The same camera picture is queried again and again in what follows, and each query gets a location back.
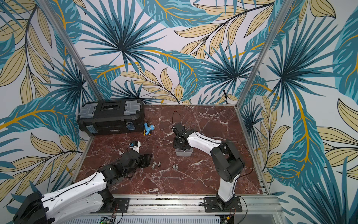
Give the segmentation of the grey plastic storage box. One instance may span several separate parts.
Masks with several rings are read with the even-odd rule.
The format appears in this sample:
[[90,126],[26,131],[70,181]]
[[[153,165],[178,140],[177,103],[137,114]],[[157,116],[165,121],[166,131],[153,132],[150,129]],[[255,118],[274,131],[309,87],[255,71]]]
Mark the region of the grey plastic storage box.
[[178,157],[190,157],[193,153],[193,148],[189,150],[175,149],[175,153]]

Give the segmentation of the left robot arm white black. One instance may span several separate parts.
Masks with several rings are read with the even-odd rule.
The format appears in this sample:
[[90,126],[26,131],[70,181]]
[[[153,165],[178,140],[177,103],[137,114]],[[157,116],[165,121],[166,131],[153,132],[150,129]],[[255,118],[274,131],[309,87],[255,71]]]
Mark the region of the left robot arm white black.
[[13,217],[15,224],[62,224],[89,213],[118,211],[109,188],[128,178],[138,169],[150,165],[152,154],[135,150],[125,152],[119,159],[100,166],[91,176],[68,187],[41,194],[28,195]]

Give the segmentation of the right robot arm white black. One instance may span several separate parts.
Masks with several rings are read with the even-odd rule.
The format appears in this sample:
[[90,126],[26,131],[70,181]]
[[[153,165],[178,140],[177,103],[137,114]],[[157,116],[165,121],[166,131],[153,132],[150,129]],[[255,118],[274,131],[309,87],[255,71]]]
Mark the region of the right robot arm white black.
[[178,157],[190,157],[196,148],[211,156],[220,176],[214,203],[204,204],[219,211],[234,208],[236,183],[245,168],[245,162],[235,144],[230,140],[219,141],[206,137],[197,131],[186,129],[181,123],[175,124],[172,130],[175,134],[173,148]]

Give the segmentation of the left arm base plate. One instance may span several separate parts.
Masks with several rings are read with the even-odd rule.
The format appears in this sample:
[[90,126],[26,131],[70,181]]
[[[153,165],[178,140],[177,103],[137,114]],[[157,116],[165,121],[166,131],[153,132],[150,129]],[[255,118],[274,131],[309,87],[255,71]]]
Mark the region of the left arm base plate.
[[99,211],[93,212],[94,214],[105,214],[105,213],[127,213],[129,207],[130,198],[120,197],[114,198],[109,202],[103,204]]

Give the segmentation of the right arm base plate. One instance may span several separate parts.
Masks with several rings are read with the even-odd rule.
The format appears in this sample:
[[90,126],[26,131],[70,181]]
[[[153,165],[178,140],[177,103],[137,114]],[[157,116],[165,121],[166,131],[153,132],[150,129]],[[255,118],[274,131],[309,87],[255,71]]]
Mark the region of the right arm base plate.
[[219,197],[205,197],[200,203],[207,213],[220,212],[242,212],[242,205],[238,197],[233,197],[228,202],[222,201]]

